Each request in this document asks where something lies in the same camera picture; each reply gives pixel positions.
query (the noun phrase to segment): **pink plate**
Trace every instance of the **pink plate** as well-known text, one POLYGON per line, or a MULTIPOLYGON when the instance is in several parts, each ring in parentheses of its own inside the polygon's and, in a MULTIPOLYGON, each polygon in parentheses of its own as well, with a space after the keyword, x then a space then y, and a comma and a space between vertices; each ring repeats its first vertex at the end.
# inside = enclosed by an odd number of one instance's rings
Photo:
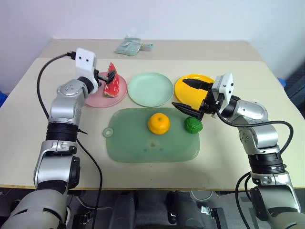
POLYGON ((105 97, 103 95, 103 90, 106 83, 100 80, 102 85, 100 86, 99 90, 96 93, 89 95, 89 98, 86 100, 86 104, 93 107, 105 108, 119 103, 127 93, 126 81, 120 75, 119 75, 119 80, 120 80, 120 85, 119 85, 120 90, 119 90, 119 94, 116 97, 105 97))

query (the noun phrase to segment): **green vegetable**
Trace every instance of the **green vegetable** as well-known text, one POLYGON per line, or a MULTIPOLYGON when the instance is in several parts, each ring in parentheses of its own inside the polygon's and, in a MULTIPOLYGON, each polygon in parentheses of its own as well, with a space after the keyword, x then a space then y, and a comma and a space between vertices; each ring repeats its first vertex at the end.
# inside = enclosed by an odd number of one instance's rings
POLYGON ((188 117, 184 121, 184 127, 187 132, 191 134, 196 134, 203 129, 201 121, 194 117, 188 117))

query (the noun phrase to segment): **white wall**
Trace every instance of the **white wall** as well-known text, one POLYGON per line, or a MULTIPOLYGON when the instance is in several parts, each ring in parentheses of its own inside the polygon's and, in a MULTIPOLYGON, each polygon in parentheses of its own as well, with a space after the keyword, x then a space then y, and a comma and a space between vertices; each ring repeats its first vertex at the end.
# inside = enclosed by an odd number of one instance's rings
POLYGON ((122 39, 127 33, 249 41, 286 78, 305 58, 305 1, 2 0, 0 90, 16 85, 51 37, 122 39))

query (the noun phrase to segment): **small pouch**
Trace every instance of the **small pouch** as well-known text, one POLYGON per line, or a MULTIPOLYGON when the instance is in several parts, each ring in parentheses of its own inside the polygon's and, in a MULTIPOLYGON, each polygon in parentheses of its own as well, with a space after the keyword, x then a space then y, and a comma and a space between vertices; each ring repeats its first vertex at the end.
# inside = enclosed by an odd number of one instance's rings
POLYGON ((119 47, 114 50, 115 53, 134 56, 139 50, 150 51, 153 44, 143 44, 139 38, 126 37, 119 47))

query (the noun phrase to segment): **light green plate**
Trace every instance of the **light green plate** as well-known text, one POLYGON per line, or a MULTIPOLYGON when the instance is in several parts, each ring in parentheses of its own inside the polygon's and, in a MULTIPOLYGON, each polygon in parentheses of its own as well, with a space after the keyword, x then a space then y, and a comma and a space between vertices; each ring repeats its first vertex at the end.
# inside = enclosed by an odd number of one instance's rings
POLYGON ((194 159, 200 148, 198 134, 184 129, 188 116, 175 108, 128 108, 116 112, 103 130, 109 157, 124 163, 182 162, 194 159), (171 122, 163 135, 147 127, 149 118, 161 112, 171 122))
POLYGON ((160 73, 141 73, 128 84, 129 96, 141 106, 161 106, 172 98, 173 92, 172 82, 160 73))

